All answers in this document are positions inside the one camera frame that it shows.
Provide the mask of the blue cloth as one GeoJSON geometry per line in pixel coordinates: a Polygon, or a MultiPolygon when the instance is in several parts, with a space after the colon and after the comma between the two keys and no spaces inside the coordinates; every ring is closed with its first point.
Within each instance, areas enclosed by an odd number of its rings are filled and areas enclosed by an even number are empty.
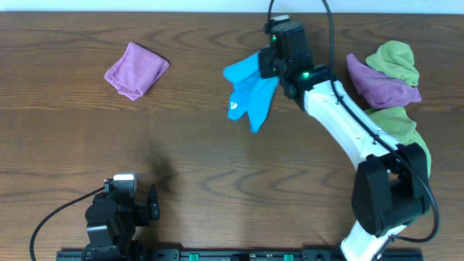
{"type": "Polygon", "coordinates": [[[278,77],[262,78],[258,53],[223,69],[224,78],[232,84],[229,97],[228,118],[240,120],[248,115],[250,131],[257,133],[266,121],[270,105],[278,87],[278,77]]]}

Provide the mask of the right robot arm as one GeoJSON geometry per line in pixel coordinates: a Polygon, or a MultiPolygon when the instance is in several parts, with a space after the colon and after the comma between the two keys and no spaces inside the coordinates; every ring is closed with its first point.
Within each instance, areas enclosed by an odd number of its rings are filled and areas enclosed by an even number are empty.
{"type": "Polygon", "coordinates": [[[355,167],[356,222],[331,260],[422,260],[418,250],[389,250],[401,232],[436,202],[428,187],[426,154],[378,127],[349,97],[330,67],[315,66],[305,30],[287,15],[264,25],[270,43],[260,49],[262,78],[278,78],[285,96],[333,136],[355,167]]]}

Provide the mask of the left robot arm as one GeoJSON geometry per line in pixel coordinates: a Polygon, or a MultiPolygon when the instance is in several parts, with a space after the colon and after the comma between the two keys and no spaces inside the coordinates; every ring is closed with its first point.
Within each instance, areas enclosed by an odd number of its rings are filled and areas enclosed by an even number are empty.
{"type": "Polygon", "coordinates": [[[86,210],[86,232],[90,243],[81,252],[81,260],[148,260],[141,243],[134,241],[137,227],[159,220],[160,207],[155,185],[145,202],[135,201],[136,182],[110,179],[86,210]]]}

